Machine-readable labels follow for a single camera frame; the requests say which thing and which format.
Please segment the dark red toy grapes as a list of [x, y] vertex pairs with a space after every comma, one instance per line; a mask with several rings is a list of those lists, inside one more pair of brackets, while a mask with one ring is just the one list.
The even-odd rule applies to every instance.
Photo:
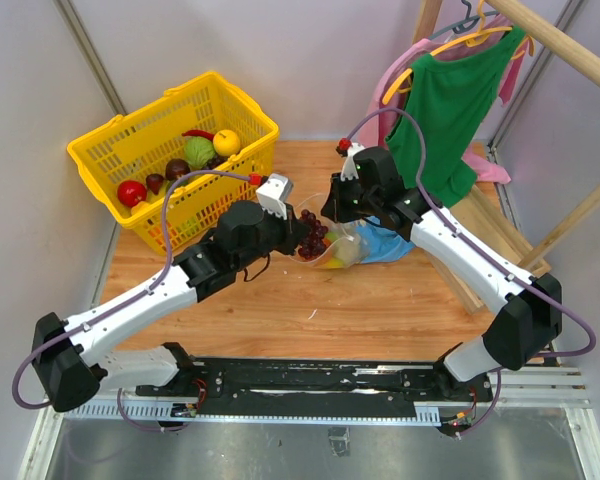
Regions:
[[302, 260], [311, 261], [326, 252], [326, 235], [329, 229], [308, 209], [301, 211], [300, 221], [309, 227], [309, 234], [301, 241], [298, 253]]

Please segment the yellow toy banana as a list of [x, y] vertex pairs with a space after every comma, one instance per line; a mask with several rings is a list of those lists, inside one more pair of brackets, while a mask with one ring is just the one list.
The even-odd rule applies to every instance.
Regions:
[[322, 269], [343, 269], [347, 268], [348, 264], [340, 258], [331, 257], [330, 259], [322, 262], [319, 267]]

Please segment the white toy garlic bulb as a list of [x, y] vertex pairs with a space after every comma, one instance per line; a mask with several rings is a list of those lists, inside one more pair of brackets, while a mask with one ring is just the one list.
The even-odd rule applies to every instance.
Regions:
[[339, 259], [345, 268], [361, 263], [368, 255], [365, 243], [359, 239], [342, 239], [337, 245], [335, 257]]

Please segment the clear dotted zip top bag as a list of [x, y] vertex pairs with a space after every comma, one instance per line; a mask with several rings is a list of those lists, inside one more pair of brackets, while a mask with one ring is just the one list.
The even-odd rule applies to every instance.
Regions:
[[319, 267], [319, 265], [322, 262], [330, 259], [331, 257], [335, 257], [335, 253], [337, 252], [337, 245], [341, 242], [342, 239], [353, 240], [354, 238], [359, 238], [362, 240], [361, 236], [356, 232], [356, 226], [358, 224], [361, 224], [360, 222], [350, 222], [350, 223], [344, 223], [344, 224], [335, 223], [334, 221], [329, 220], [328, 218], [321, 215], [321, 208], [324, 206], [326, 199], [327, 199], [326, 194], [313, 194], [313, 195], [309, 196], [307, 199], [305, 199], [304, 201], [300, 202], [296, 208], [296, 213], [298, 214], [298, 218], [300, 219], [301, 211], [303, 209], [308, 209], [317, 215], [318, 219], [322, 222], [323, 225], [328, 227], [329, 231], [338, 232], [342, 235], [342, 237], [338, 241], [336, 241], [334, 244], [327, 246], [326, 252], [314, 260], [311, 260], [311, 261], [302, 260], [298, 253], [299, 248], [296, 250], [296, 254], [291, 257], [292, 260], [299, 262], [300, 264], [303, 264], [303, 265], [306, 265], [309, 267], [319, 268], [319, 269], [322, 269]]

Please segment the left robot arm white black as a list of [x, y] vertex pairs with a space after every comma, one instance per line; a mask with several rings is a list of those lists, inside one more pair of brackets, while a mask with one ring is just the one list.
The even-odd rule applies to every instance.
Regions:
[[309, 228], [291, 206], [286, 210], [281, 218], [256, 202], [238, 201], [197, 243], [145, 282], [90, 311], [66, 319], [50, 312], [38, 319], [30, 363], [48, 406], [69, 412], [107, 387], [122, 387], [123, 377], [107, 356], [123, 340], [232, 285], [272, 252], [294, 255]]

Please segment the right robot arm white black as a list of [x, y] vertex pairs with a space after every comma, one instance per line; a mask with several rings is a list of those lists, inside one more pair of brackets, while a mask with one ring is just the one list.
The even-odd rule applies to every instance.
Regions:
[[375, 217], [442, 262], [494, 315], [483, 334], [435, 362], [433, 387], [440, 397], [457, 399], [489, 371], [519, 370], [561, 333], [562, 287], [551, 274], [536, 277], [510, 263], [438, 201], [406, 188], [387, 150], [352, 143], [339, 153], [345, 161], [331, 176], [322, 215], [340, 224]]

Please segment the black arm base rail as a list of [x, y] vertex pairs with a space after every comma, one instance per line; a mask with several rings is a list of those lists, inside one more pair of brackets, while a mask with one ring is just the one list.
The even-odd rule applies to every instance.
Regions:
[[414, 417], [417, 402], [489, 402], [487, 382], [453, 386], [431, 362], [198, 357], [167, 385], [135, 393], [192, 398], [205, 387], [205, 415], [361, 420]]

